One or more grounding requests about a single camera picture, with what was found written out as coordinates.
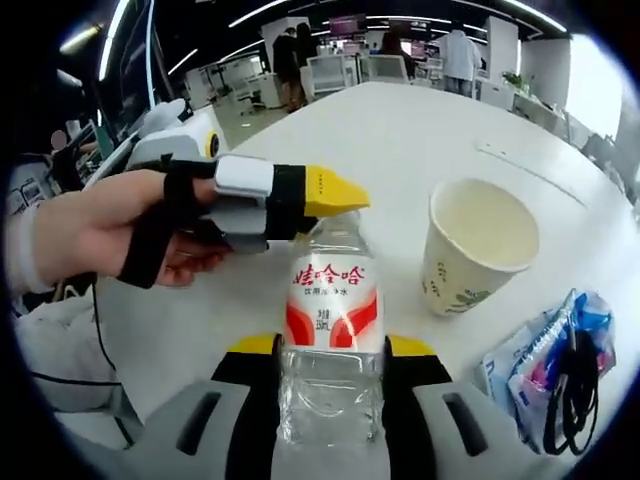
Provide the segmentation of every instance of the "floor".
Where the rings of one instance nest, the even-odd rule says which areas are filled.
[[[222,98],[214,106],[230,149],[236,148],[256,133],[287,116],[284,109],[256,109],[240,115],[241,108],[235,104],[231,96]]]

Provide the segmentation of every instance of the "human hand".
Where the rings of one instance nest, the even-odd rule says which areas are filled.
[[[84,272],[117,277],[129,250],[133,224],[163,198],[165,174],[150,170],[105,178],[82,192],[72,192],[40,205],[34,230],[36,268],[45,283]],[[194,179],[203,204],[216,198],[211,180]],[[201,245],[174,233],[167,248],[159,285],[190,285],[197,272],[213,269],[229,250]]]

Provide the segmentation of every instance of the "wire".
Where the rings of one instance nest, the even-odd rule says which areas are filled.
[[[58,378],[38,372],[31,372],[31,375],[41,380],[46,380],[47,382],[60,383],[63,385],[81,385],[85,387],[119,387],[120,385],[122,385],[118,382],[94,382],[91,380],[71,380],[68,378]]]
[[[558,380],[554,385],[547,408],[543,446],[551,455],[560,455],[567,447],[574,455],[581,455],[591,443],[598,419],[598,350],[584,330],[575,332],[575,346],[569,346],[560,358]],[[556,445],[556,418],[562,405],[562,433],[566,441]],[[584,430],[587,417],[593,412],[589,436],[582,448],[576,435]]]
[[[102,351],[102,355],[104,355],[104,359],[107,361],[109,366],[116,372],[116,366],[109,358],[107,351],[104,348],[104,343],[102,342],[102,331],[100,329],[100,317],[98,316],[98,296],[96,295],[96,283],[98,279],[96,277],[95,281],[91,283],[91,289],[93,291],[93,315],[96,319],[96,331],[98,332],[98,343],[100,344],[100,350]]]

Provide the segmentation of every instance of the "black strap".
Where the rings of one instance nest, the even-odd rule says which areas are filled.
[[[151,288],[174,232],[195,221],[203,211],[193,190],[193,175],[182,168],[170,170],[164,179],[164,200],[149,208],[133,229],[118,280]]]
[[[566,441],[556,445],[556,417],[562,402],[562,433]],[[589,436],[582,448],[576,444],[576,435],[587,424],[593,412]],[[574,455],[581,455],[591,442],[598,419],[598,350],[591,335],[576,332],[576,348],[567,348],[558,366],[558,380],[554,386],[544,427],[543,447],[551,455],[560,455],[567,447]]]

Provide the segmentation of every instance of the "plastic packaging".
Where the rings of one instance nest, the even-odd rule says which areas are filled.
[[[358,220],[324,219],[297,245],[279,392],[290,443],[364,446],[381,429],[383,312]]]
[[[558,379],[560,356],[569,346],[572,332],[584,330],[593,339],[602,378],[616,364],[613,326],[613,314],[602,298],[573,289],[515,363],[508,387],[520,432],[534,451],[543,451],[547,407]],[[562,431],[561,425],[556,431]]]

